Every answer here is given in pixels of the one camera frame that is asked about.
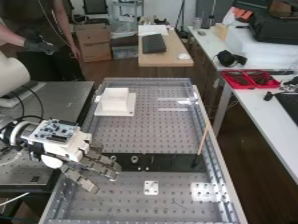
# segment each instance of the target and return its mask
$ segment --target red tray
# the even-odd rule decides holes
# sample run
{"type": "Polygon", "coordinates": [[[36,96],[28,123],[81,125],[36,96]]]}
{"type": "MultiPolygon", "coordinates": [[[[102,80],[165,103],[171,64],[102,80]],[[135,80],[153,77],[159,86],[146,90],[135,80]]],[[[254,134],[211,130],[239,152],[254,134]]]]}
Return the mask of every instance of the red tray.
{"type": "Polygon", "coordinates": [[[242,71],[226,70],[221,75],[233,89],[254,89],[255,83],[242,71]]]}
{"type": "Polygon", "coordinates": [[[275,89],[280,85],[266,71],[250,70],[243,71],[243,74],[251,79],[258,89],[275,89]]]}

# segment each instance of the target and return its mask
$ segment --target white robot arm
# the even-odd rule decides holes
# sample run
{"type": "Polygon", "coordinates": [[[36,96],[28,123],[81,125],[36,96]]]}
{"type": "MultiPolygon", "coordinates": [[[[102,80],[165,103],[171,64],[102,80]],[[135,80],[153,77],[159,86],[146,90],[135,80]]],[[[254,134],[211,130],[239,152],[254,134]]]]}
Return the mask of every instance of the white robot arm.
{"type": "MultiPolygon", "coordinates": [[[[1,97],[29,78],[24,65],[16,59],[6,59],[1,52],[0,65],[1,97]]],[[[81,175],[81,169],[114,181],[121,172],[118,163],[101,155],[102,147],[90,145],[92,135],[84,133],[76,123],[52,119],[38,124],[26,121],[28,117],[34,116],[13,119],[0,114],[0,140],[9,146],[6,149],[25,148],[32,160],[41,160],[52,169],[60,169],[86,191],[97,194],[100,188],[81,175]]]]}

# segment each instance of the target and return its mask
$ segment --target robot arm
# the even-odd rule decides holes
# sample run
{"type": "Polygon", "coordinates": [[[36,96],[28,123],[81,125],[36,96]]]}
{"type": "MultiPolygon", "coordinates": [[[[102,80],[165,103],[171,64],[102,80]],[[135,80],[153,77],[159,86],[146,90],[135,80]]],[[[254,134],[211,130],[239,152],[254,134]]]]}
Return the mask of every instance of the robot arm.
{"type": "Polygon", "coordinates": [[[90,145],[92,135],[81,132],[76,123],[52,119],[37,124],[1,116],[0,133],[8,145],[25,147],[32,160],[60,169],[86,191],[97,194],[100,188],[81,175],[81,169],[117,180],[121,166],[101,155],[101,147],[90,145]]]}

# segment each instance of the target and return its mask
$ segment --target black laptop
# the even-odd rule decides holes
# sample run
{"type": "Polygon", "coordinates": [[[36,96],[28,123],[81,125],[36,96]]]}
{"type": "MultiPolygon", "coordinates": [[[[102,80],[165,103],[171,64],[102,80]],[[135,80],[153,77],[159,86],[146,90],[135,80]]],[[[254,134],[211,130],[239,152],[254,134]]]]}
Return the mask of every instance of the black laptop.
{"type": "Polygon", "coordinates": [[[275,97],[292,121],[298,125],[298,93],[278,93],[275,94],[275,97]]]}
{"type": "Polygon", "coordinates": [[[162,53],[166,51],[165,41],[161,34],[153,34],[142,37],[142,53],[162,53]]]}

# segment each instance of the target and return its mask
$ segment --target person's hand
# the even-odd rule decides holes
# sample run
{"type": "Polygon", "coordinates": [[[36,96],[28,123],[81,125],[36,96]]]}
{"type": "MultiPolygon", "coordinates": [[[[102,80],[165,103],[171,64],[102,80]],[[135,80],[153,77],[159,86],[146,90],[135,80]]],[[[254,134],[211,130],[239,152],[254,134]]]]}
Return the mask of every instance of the person's hand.
{"type": "Polygon", "coordinates": [[[29,41],[28,39],[25,40],[24,48],[26,51],[44,52],[48,55],[52,55],[54,52],[58,51],[58,48],[54,47],[53,44],[50,44],[45,41],[34,43],[34,42],[29,41]]]}
{"type": "Polygon", "coordinates": [[[72,50],[72,53],[73,53],[73,57],[81,61],[81,51],[78,50],[77,46],[73,45],[70,46],[70,50],[72,50]]]}

